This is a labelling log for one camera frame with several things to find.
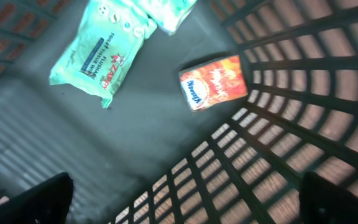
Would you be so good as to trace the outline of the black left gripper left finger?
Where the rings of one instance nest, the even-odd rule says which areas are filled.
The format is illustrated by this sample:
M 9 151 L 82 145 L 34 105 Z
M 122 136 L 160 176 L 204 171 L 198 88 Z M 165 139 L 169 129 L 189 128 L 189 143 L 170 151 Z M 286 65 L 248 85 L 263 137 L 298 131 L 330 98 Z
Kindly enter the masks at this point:
M 59 173 L 1 204 L 0 224 L 65 223 L 73 193 L 73 179 Z

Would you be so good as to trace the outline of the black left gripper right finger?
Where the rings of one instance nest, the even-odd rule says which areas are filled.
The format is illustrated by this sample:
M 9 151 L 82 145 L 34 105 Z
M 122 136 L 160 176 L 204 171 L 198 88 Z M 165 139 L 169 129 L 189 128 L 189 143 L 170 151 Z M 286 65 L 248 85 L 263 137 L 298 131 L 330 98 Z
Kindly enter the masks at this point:
M 299 189 L 300 217 L 307 224 L 358 224 L 358 197 L 307 172 Z

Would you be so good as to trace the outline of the orange Kleenex tissue pack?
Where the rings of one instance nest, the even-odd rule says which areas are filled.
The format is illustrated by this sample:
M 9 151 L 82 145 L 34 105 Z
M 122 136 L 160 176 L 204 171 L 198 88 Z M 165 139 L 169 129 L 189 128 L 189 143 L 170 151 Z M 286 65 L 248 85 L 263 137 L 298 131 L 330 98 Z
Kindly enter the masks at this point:
M 192 111 L 248 95 L 239 55 L 216 58 L 180 71 L 180 85 Z

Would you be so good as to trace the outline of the teal flushable wipes pack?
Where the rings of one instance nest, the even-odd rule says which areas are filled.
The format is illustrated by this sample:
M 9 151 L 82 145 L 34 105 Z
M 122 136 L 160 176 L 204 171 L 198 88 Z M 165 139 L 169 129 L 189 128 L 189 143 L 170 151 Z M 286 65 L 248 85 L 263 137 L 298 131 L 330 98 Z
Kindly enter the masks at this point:
M 51 85 L 71 84 L 107 108 L 157 24 L 132 1 L 90 0 L 78 32 L 53 66 Z

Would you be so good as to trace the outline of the grey plastic mesh basket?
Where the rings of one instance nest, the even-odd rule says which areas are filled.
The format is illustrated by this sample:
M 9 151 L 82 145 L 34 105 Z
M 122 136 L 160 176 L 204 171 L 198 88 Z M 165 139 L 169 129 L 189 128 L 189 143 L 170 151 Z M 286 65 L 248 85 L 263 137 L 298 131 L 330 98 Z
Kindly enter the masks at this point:
M 358 196 L 358 1 L 198 1 L 112 103 L 49 73 L 86 1 L 0 1 L 0 203 L 60 172 L 68 223 L 299 223 L 315 171 Z M 180 71 L 239 55 L 248 95 L 192 111 Z

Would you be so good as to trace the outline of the green Kleenex Play tissue pack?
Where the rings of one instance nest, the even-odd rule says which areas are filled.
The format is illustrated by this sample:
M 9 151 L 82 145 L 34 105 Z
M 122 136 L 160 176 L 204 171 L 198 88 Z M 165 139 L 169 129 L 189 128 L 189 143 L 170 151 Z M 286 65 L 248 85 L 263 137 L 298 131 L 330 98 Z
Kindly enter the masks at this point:
M 173 35 L 197 0 L 133 0 L 168 35 Z

